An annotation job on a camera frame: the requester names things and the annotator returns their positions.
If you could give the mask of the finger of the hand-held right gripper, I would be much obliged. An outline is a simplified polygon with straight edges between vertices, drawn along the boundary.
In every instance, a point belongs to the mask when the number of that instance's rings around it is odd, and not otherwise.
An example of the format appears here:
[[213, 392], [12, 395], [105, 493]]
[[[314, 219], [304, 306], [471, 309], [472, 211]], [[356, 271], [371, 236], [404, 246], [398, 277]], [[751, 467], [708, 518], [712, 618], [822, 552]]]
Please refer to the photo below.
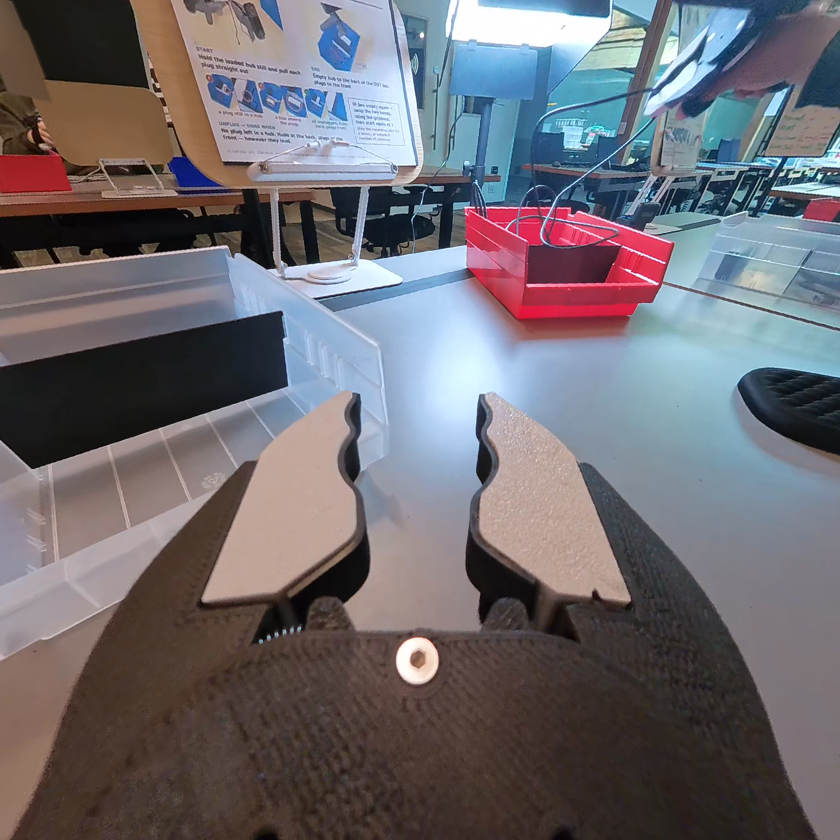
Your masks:
[[769, 23], [766, 7], [683, 7], [682, 57], [700, 65], [722, 67], [734, 60]]
[[713, 83], [719, 76], [722, 48], [710, 39], [694, 39], [668, 66], [651, 91], [644, 116], [654, 118], [677, 108], [690, 117], [701, 112], [700, 106], [714, 99]]

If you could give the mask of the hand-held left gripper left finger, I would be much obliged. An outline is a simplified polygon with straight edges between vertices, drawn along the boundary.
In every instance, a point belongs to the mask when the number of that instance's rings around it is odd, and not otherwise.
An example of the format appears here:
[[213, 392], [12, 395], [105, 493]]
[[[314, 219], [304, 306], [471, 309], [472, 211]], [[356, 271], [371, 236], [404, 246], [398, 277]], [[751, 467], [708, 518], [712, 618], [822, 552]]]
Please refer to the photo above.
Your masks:
[[346, 603], [370, 572], [361, 396], [341, 392], [290, 425], [259, 456], [200, 605], [264, 606], [304, 625], [320, 598]]

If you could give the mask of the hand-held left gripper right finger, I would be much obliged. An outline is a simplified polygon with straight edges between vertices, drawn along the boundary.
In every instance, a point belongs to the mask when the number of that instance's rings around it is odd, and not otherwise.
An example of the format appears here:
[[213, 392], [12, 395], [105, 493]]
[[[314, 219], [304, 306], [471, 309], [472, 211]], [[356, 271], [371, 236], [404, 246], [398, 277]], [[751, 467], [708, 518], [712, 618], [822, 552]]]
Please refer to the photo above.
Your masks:
[[494, 392], [478, 397], [476, 438], [466, 572], [481, 618], [516, 600], [531, 627], [548, 632], [569, 606], [628, 608], [632, 596], [567, 446]]

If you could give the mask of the red plastic bin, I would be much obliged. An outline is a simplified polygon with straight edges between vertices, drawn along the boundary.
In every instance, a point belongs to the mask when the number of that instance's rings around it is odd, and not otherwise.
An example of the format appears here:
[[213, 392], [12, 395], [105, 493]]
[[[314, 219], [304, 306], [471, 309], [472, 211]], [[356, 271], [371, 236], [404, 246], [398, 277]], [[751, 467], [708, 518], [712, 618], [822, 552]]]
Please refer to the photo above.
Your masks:
[[[568, 207], [465, 210], [469, 272], [518, 320], [627, 318], [663, 285], [674, 243]], [[531, 245], [621, 247], [606, 282], [529, 285]]]
[[1, 194], [69, 193], [65, 163], [57, 154], [1, 155]]

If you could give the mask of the person's right hand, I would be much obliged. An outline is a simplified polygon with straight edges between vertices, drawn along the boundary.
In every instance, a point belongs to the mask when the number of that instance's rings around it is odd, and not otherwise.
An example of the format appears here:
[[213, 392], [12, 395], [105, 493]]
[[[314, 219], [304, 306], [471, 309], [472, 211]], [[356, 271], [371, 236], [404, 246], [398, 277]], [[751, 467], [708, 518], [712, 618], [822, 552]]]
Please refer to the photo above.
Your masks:
[[766, 38], [721, 79], [724, 91], [738, 99], [760, 98], [782, 84], [803, 85], [817, 61], [838, 34], [837, 15], [800, 14], [780, 17]]

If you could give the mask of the grey panel on stand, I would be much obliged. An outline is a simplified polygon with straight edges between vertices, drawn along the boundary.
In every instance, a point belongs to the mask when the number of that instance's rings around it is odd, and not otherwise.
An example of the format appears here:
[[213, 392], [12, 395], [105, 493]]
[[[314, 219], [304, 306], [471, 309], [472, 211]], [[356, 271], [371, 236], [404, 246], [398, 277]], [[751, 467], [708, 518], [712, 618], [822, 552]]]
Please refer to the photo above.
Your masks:
[[469, 170], [474, 196], [485, 183], [494, 103], [532, 100], [537, 74], [538, 51], [528, 45], [483, 45], [475, 40], [456, 44], [448, 93], [471, 99], [479, 114], [476, 158]]

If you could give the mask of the black bin divider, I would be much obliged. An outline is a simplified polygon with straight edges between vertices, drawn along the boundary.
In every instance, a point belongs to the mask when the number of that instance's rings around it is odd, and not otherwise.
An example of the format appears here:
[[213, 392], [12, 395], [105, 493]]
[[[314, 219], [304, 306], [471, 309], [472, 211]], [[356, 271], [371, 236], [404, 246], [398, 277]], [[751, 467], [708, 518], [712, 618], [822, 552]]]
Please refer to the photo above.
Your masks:
[[1, 439], [37, 468], [288, 385], [282, 311], [2, 367]]
[[528, 248], [526, 283], [529, 285], [593, 285], [606, 282], [621, 247], [610, 243], [556, 248]]

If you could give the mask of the black mesh pad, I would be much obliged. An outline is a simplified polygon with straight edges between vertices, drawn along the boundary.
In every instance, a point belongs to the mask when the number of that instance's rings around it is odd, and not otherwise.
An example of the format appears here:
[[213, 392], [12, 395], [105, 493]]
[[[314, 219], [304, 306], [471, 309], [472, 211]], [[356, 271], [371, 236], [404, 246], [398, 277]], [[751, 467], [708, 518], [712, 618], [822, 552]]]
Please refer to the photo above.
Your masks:
[[839, 378], [766, 367], [745, 374], [738, 392], [764, 426], [798, 444], [839, 455]]

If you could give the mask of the black office chair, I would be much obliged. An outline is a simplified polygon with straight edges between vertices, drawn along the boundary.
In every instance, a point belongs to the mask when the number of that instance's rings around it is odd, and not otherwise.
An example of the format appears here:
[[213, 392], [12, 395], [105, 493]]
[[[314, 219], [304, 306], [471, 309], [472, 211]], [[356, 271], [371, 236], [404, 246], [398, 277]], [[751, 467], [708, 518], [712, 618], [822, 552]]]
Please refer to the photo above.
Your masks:
[[[335, 187], [329, 193], [338, 233], [354, 239], [361, 188]], [[421, 185], [409, 185], [401, 191], [387, 186], [370, 187], [364, 217], [363, 247], [371, 253], [379, 249], [382, 258], [399, 256], [403, 246], [431, 237], [436, 230], [433, 219], [417, 211], [424, 194], [425, 189]]]

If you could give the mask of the wooden background table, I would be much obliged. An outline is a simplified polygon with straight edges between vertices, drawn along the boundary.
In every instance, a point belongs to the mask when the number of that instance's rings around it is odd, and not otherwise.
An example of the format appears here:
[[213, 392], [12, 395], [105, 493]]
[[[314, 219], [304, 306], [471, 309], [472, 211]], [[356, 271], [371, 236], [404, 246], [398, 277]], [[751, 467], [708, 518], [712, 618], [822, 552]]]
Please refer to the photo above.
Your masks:
[[2, 194], [2, 269], [18, 254], [58, 248], [92, 251], [103, 245], [151, 245], [247, 232], [262, 266], [269, 264], [270, 195], [256, 189], [105, 196], [102, 182], [64, 192]]

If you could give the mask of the blue plastic bin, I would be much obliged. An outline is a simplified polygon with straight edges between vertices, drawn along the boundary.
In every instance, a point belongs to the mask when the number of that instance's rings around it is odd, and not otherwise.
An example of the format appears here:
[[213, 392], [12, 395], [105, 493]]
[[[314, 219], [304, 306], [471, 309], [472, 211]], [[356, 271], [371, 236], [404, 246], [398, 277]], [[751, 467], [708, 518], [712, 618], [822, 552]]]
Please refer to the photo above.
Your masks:
[[224, 189], [222, 185], [198, 170], [194, 163], [184, 155], [173, 157], [167, 166], [176, 184], [182, 190]]

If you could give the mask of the instruction sheet on stand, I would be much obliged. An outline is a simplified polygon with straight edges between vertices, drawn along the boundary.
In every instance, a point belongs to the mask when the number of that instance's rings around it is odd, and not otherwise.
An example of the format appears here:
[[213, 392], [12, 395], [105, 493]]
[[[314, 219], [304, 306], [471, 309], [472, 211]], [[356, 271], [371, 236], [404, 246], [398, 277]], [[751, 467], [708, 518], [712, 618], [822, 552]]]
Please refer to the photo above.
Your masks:
[[[413, 182], [424, 163], [411, 61], [393, 2], [138, 1], [143, 47], [186, 156], [241, 190], [272, 269], [310, 298], [395, 287], [363, 259], [371, 188]], [[292, 267], [280, 202], [357, 187], [350, 256]]]

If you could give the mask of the cardboard and black panel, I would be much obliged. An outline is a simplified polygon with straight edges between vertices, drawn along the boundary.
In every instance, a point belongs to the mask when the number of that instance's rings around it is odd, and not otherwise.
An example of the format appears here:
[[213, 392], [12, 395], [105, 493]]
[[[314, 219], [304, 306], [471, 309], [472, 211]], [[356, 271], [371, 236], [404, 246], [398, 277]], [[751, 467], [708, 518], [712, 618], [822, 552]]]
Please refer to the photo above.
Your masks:
[[164, 165], [173, 156], [161, 100], [128, 1], [2, 1], [5, 87], [33, 101], [74, 165]]

